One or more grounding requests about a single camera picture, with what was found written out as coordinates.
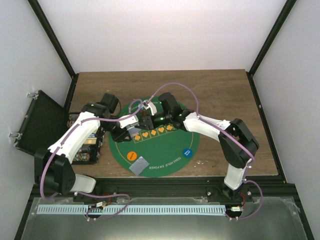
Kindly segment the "blue patterned card deck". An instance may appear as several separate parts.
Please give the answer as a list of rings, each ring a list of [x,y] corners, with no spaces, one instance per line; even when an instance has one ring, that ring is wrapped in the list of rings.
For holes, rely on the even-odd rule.
[[[135,126],[127,126],[126,128],[132,138],[137,136],[141,131],[140,128],[136,128]]]

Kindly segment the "orange big blind button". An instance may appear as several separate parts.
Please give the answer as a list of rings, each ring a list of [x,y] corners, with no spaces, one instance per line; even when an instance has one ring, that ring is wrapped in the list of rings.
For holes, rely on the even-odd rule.
[[[135,151],[130,151],[127,153],[127,159],[131,162],[135,161],[138,158],[138,155]]]

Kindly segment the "dealt cards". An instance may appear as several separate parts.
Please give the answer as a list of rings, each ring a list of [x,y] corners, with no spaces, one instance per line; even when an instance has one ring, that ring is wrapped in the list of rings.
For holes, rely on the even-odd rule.
[[[142,156],[140,156],[130,167],[129,170],[136,176],[139,176],[150,163]]]

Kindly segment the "blue small blind button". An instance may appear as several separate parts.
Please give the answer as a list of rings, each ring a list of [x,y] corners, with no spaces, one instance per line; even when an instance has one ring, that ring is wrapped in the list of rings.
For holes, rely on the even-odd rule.
[[[182,151],[182,154],[185,158],[192,158],[193,157],[193,150],[191,148],[185,148]]]

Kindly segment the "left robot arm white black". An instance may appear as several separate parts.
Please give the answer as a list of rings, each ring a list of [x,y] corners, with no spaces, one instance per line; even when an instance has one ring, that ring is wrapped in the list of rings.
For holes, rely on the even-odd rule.
[[[39,149],[34,155],[34,177],[39,186],[40,196],[48,200],[44,190],[52,190],[54,195],[84,193],[91,202],[97,202],[102,189],[90,176],[76,174],[72,168],[76,153],[87,138],[99,128],[110,132],[118,142],[131,140],[128,127],[138,123],[137,114],[122,117],[113,115],[118,98],[106,93],[100,102],[87,103],[81,110],[75,123],[48,149]]]

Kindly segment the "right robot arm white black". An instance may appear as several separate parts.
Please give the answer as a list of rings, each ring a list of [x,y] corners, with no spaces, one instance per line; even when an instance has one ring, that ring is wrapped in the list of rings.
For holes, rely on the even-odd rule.
[[[157,111],[151,99],[142,102],[140,106],[145,113],[139,120],[139,128],[153,130],[170,124],[176,130],[201,134],[218,141],[228,163],[222,195],[229,202],[236,200],[260,147],[247,125],[239,118],[217,120],[183,109],[170,92],[161,94],[158,100],[161,111]]]

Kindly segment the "stacked poker chips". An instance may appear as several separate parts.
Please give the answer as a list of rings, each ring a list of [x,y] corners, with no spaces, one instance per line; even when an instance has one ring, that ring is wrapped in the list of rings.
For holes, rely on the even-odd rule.
[[[144,109],[144,108],[141,108],[140,116],[141,116],[141,118],[147,117],[148,116],[148,111],[146,109]]]

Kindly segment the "round green poker mat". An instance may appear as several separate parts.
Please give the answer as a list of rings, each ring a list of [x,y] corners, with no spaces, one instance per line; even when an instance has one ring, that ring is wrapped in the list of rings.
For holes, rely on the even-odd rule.
[[[141,130],[138,135],[127,142],[114,142],[108,136],[108,145],[114,159],[128,172],[129,167],[139,158],[143,157],[149,166],[139,177],[164,177],[178,172],[186,167],[195,156],[200,142],[200,135],[194,132],[177,130],[171,123],[161,125],[149,131]],[[193,156],[183,156],[183,150],[190,148]],[[137,153],[135,161],[129,161],[127,154],[131,151]]]

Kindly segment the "black poker chip case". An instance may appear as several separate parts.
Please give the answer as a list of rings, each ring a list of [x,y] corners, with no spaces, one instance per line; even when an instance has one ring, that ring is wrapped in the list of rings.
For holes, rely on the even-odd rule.
[[[72,160],[74,165],[91,165],[98,162],[104,139],[103,136],[100,136],[100,133],[100,129],[94,130],[84,141]]]

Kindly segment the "light blue slotted strip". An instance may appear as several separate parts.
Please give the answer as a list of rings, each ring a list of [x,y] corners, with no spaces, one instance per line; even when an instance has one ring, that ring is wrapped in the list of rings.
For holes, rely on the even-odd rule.
[[[38,215],[85,215],[89,205],[40,204],[36,208]],[[109,205],[103,209],[94,209],[91,215],[197,215],[224,216],[224,205]]]

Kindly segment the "black mounting rail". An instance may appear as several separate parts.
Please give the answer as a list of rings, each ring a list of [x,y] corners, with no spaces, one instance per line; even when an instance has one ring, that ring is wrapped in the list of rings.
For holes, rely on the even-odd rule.
[[[264,197],[289,197],[299,199],[296,186],[287,183],[280,176],[249,176],[256,182]],[[244,184],[233,196],[223,193],[223,177],[100,177],[97,179],[93,195],[127,194],[133,198],[208,198],[209,202],[235,203],[260,196],[252,183]]]

